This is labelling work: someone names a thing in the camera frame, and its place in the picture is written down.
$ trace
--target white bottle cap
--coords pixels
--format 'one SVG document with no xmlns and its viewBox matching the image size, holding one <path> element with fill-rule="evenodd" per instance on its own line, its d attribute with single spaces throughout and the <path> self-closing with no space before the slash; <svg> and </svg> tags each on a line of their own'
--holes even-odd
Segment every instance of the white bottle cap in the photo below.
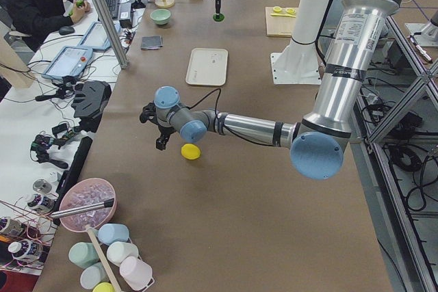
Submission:
<svg viewBox="0 0 438 292">
<path fill-rule="evenodd" d="M 12 242 L 8 246 L 8 251 L 11 253 L 17 253 L 20 250 L 21 250 L 21 243 L 20 242 Z"/>
<path fill-rule="evenodd" d="M 34 194 L 27 194 L 27 195 L 25 196 L 25 201 L 26 201 L 27 203 L 29 203 L 29 202 L 32 202 L 32 201 L 34 200 L 34 198 L 35 198 L 35 195 L 34 195 Z"/>
</svg>

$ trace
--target cup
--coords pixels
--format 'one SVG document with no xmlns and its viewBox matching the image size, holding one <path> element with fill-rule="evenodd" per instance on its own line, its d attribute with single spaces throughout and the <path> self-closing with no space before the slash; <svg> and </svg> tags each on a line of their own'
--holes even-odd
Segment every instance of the cup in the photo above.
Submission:
<svg viewBox="0 0 438 292">
<path fill-rule="evenodd" d="M 126 242 L 129 239 L 129 230 L 122 224 L 105 224 L 99 229 L 97 238 L 106 245 L 117 241 Z"/>
<path fill-rule="evenodd" d="M 138 257 L 138 248 L 132 243 L 126 242 L 114 242 L 107 250 L 107 258 L 117 267 L 120 267 L 121 263 L 128 257 Z"/>
<path fill-rule="evenodd" d="M 79 242 L 71 247 L 68 258 L 76 266 L 85 269 L 99 261 L 99 255 L 92 243 Z"/>
<path fill-rule="evenodd" d="M 103 282 L 98 283 L 96 287 L 93 289 L 93 292 L 114 292 L 114 287 L 111 285 L 111 283 Z"/>
<path fill-rule="evenodd" d="M 95 263 L 82 272 L 80 283 L 85 290 L 93 290 L 98 283 L 109 280 L 102 263 Z"/>
<path fill-rule="evenodd" d="M 128 256 L 120 265 L 120 275 L 134 291 L 143 290 L 152 281 L 152 267 L 134 256 Z"/>
</svg>

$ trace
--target wooden board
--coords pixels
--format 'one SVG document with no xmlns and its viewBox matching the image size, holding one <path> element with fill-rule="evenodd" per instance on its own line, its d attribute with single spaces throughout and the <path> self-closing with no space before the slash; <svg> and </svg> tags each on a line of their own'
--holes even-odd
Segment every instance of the wooden board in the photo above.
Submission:
<svg viewBox="0 0 438 292">
<path fill-rule="evenodd" d="M 288 37 L 292 36 L 292 30 L 294 29 L 296 18 L 293 17 L 281 17 L 281 16 L 271 16 L 273 6 L 265 7 L 266 16 L 266 35 L 268 37 Z"/>
</svg>

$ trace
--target bowl of ice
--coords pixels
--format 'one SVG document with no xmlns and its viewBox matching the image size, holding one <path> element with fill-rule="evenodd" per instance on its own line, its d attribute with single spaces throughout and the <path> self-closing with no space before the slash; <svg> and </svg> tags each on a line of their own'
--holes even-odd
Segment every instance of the bowl of ice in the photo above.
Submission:
<svg viewBox="0 0 438 292">
<path fill-rule="evenodd" d="M 62 217 L 60 218 L 61 224 L 69 231 L 82 233 L 86 231 L 87 225 L 99 229 L 109 222 L 116 212 L 116 191 L 108 181 L 102 178 L 89 178 L 78 182 L 62 199 L 60 211 L 99 203 L 110 198 L 114 199 L 112 207 Z"/>
</svg>

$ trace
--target yellow cup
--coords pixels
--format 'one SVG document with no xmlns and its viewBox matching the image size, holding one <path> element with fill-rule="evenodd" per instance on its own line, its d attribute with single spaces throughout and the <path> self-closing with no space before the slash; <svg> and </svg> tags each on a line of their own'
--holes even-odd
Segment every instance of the yellow cup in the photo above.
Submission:
<svg viewBox="0 0 438 292">
<path fill-rule="evenodd" d="M 95 286 L 93 292 L 114 292 L 114 287 L 110 283 L 99 283 Z"/>
</svg>

